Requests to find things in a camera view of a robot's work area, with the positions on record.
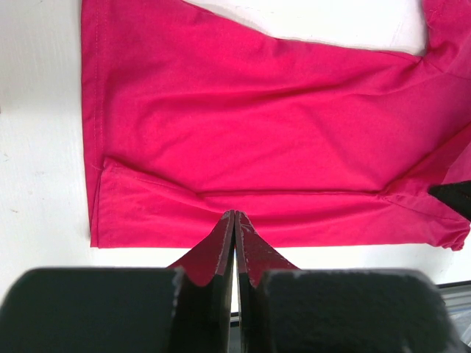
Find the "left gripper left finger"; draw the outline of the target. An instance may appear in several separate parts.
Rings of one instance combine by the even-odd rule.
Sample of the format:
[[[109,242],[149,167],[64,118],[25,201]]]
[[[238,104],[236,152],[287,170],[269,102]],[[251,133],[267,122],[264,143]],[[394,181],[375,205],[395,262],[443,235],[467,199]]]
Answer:
[[[235,213],[167,268],[36,268],[1,305],[3,352],[226,352]]]

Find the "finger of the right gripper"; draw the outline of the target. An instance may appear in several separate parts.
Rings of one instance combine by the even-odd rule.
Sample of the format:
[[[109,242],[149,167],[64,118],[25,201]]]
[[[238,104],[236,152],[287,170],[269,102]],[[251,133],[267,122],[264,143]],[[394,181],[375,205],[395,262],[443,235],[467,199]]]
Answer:
[[[428,193],[468,221],[471,220],[471,181],[433,185]]]

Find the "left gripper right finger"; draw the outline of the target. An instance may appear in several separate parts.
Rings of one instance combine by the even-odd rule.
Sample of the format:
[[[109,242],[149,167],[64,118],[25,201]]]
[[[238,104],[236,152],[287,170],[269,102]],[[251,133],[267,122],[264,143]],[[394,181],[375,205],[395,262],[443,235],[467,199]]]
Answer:
[[[235,213],[243,352],[465,352],[438,288],[402,268],[302,270]]]

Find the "pink t shirt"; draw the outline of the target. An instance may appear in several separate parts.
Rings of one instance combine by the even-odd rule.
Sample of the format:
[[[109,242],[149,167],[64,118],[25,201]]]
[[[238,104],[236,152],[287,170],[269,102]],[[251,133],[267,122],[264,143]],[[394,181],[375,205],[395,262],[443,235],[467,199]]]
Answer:
[[[228,210],[274,247],[426,243],[469,221],[470,3],[418,57],[282,40],[184,1],[82,3],[91,245],[191,248]]]

